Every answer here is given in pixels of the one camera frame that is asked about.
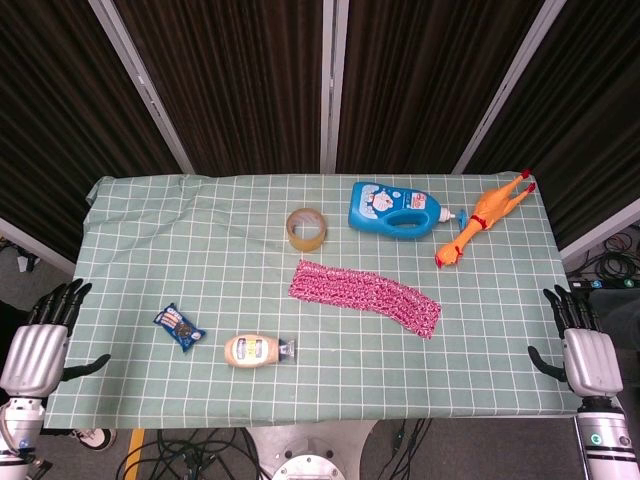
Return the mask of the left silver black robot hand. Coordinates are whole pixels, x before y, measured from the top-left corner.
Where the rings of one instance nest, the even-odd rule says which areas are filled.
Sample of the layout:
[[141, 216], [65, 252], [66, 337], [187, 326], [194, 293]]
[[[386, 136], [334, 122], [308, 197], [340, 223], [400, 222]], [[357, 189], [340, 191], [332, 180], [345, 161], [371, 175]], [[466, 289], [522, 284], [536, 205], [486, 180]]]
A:
[[111, 359], [103, 354], [79, 366], [65, 365], [81, 305], [92, 285], [62, 283], [30, 311], [1, 304], [1, 398], [45, 399], [61, 382], [91, 375]]

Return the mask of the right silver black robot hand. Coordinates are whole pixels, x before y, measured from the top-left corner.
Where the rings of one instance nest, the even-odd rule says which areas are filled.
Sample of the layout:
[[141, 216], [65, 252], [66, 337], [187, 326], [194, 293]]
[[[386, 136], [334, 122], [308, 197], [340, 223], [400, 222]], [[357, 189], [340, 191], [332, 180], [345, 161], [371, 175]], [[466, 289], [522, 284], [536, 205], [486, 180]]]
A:
[[615, 347], [591, 305], [559, 285], [545, 289], [543, 295], [553, 312], [563, 365], [558, 367], [544, 361], [535, 347], [528, 346], [534, 367], [567, 384], [583, 399], [617, 396], [623, 390], [623, 382]]

